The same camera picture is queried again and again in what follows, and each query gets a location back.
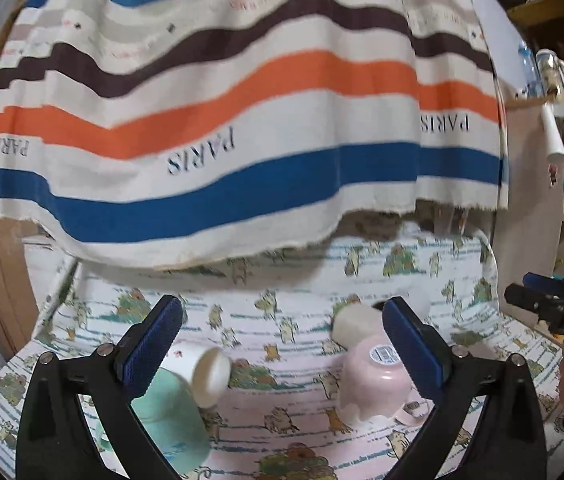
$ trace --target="metal screw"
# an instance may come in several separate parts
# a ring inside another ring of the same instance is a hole
[[[524,357],[519,354],[513,354],[511,355],[511,363],[513,363],[515,366],[524,366],[526,359],[524,359]]]
[[[468,349],[465,346],[455,345],[450,351],[455,357],[459,357],[460,359],[468,357]]]
[[[95,350],[95,352],[97,352],[98,355],[101,355],[102,357],[106,357],[113,351],[113,348],[115,347],[116,346],[113,343],[102,343],[100,346],[98,346],[98,349]]]
[[[53,357],[55,356],[56,355],[53,352],[44,352],[38,360],[41,362],[41,364],[47,365],[53,360]]]

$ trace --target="white cup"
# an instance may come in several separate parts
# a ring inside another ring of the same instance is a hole
[[[187,381],[191,396],[200,408],[216,405],[231,377],[231,360],[221,349],[191,341],[175,342],[161,367]]]

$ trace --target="mug handle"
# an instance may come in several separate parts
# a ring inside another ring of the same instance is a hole
[[[393,418],[397,420],[400,424],[403,424],[404,426],[419,426],[420,424],[423,424],[424,421],[428,418],[428,415],[431,413],[432,402],[427,399],[422,399],[421,397],[418,400],[418,402],[420,403],[420,406],[423,404],[426,405],[426,413],[423,413],[422,415],[419,416],[414,416],[408,413],[404,409],[404,406],[402,406],[398,410],[398,412],[395,413],[395,415],[393,415]]]

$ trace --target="brown stripe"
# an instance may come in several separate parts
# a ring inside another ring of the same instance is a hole
[[[334,0],[290,0],[250,28],[216,28],[195,32],[164,56],[129,74],[104,72],[88,54],[69,44],[56,43],[49,57],[23,57],[17,67],[0,69],[0,89],[8,88],[15,79],[41,81],[47,70],[56,70],[88,86],[100,97],[121,97],[166,70],[236,56],[280,23],[314,14],[325,16],[348,30],[393,30],[411,40],[418,57],[459,54],[474,62],[478,68],[492,72],[488,54],[474,50],[470,43],[459,36],[438,32],[426,38],[415,38],[404,16],[392,10],[383,7],[351,9]]]

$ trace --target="barcode sticker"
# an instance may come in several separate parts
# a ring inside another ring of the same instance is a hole
[[[399,355],[393,345],[377,345],[371,348],[371,359],[380,365],[393,365],[399,363]]]

